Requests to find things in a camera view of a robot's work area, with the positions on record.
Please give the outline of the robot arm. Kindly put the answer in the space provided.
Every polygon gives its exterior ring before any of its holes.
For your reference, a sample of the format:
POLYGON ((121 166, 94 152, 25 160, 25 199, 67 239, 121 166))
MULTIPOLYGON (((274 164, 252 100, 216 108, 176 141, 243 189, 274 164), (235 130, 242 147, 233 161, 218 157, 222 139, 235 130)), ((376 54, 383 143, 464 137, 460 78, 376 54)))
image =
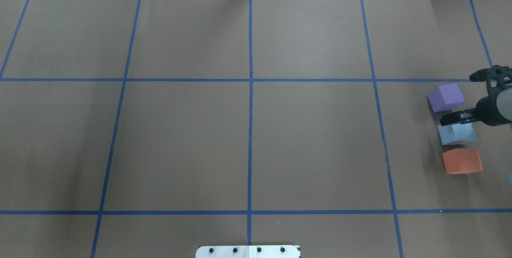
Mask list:
POLYGON ((474 108, 445 114, 441 126, 481 122, 488 126, 510 124, 512 119, 511 89, 481 98, 474 108))

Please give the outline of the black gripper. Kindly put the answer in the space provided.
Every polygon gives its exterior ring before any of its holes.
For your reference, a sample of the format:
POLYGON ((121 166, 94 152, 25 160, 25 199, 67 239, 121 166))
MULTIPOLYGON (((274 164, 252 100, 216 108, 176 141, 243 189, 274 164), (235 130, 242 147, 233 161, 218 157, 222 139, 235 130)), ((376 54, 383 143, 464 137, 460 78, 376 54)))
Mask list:
POLYGON ((475 108, 451 112, 440 118, 441 126, 474 122, 482 122, 488 126, 501 126, 505 125, 505 118, 500 114, 490 96, 481 98, 475 108))

